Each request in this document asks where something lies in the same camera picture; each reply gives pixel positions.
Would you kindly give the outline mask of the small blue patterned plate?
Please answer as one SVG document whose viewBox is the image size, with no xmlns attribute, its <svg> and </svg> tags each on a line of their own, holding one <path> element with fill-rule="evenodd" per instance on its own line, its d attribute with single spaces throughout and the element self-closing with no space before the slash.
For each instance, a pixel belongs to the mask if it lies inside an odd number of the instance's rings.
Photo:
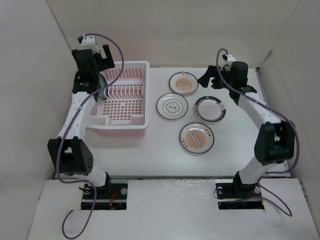
<svg viewBox="0 0 320 240">
<path fill-rule="evenodd" d="M 101 89 L 101 90 L 98 93 L 98 97 L 104 101 L 108 98 L 108 94 L 106 93 L 106 90 L 108 90 L 107 86 L 108 86 L 108 84 L 107 84 L 105 77 L 102 74 L 100 74 L 99 75 L 99 83 L 97 85 L 97 88 Z"/>
</svg>

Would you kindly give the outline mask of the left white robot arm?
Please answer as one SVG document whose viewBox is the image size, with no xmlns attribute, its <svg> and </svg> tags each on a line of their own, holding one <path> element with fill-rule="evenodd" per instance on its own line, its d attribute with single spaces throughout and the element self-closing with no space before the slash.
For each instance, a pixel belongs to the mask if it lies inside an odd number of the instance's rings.
<svg viewBox="0 0 320 240">
<path fill-rule="evenodd" d="M 75 176 L 95 185 L 94 192 L 102 199 L 111 195 L 108 175 L 94 165 L 94 157 L 84 142 L 85 131 L 92 108 L 98 98 L 98 89 L 106 86 L 102 71 L 115 66 L 109 46 L 103 45 L 105 57 L 97 46 L 72 50 L 78 70 L 72 88 L 71 105 L 61 131 L 47 143 L 56 174 Z"/>
</svg>

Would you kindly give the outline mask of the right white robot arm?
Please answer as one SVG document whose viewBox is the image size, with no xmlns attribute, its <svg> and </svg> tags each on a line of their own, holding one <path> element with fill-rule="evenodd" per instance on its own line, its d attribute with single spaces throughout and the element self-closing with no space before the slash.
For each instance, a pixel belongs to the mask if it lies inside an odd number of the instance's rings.
<svg viewBox="0 0 320 240">
<path fill-rule="evenodd" d="M 230 98 L 243 109 L 259 129 L 254 157 L 239 170 L 231 183 L 217 183 L 219 199 L 246 198 L 261 177 L 275 165 L 300 155 L 300 140 L 295 125 L 282 113 L 261 101 L 257 90 L 248 85 L 248 65 L 233 61 L 224 67 L 210 65 L 198 83 L 206 88 L 227 89 Z"/>
</svg>

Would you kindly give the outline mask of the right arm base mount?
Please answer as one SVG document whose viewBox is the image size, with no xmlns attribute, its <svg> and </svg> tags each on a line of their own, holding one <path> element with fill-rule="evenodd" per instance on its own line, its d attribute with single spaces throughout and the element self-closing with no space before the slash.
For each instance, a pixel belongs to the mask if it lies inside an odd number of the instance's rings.
<svg viewBox="0 0 320 240">
<path fill-rule="evenodd" d="M 265 209 L 258 184 L 243 184 L 238 173 L 233 179 L 216 180 L 214 196 L 219 210 Z"/>
</svg>

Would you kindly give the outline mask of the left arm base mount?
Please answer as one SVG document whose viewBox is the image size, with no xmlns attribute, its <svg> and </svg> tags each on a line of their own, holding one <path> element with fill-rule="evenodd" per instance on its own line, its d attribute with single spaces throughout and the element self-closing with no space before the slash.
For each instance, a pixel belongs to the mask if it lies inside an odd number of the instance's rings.
<svg viewBox="0 0 320 240">
<path fill-rule="evenodd" d="M 88 183 L 79 188 L 82 191 L 81 210 L 90 210 L 94 202 L 94 189 Z M 94 210 L 118 211 L 127 209 L 128 181 L 112 179 L 109 176 L 104 186 L 96 187 Z"/>
</svg>

